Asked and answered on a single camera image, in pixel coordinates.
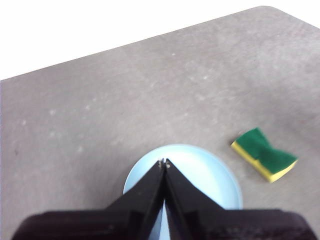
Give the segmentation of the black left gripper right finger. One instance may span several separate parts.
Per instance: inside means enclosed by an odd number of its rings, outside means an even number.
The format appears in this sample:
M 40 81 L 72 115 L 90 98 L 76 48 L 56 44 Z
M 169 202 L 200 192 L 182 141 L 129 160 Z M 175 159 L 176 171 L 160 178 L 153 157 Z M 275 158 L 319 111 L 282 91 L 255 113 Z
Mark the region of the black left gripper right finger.
M 166 204 L 183 239 L 188 240 L 315 240 L 298 213 L 280 209 L 227 210 L 198 190 L 169 160 Z

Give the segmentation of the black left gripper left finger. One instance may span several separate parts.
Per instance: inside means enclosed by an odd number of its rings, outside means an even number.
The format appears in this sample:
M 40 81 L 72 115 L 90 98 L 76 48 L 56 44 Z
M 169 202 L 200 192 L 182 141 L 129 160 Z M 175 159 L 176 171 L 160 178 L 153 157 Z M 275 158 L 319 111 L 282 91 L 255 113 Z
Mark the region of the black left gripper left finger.
M 48 211 L 27 217 L 14 240 L 146 240 L 162 208 L 165 164 L 157 161 L 104 209 Z

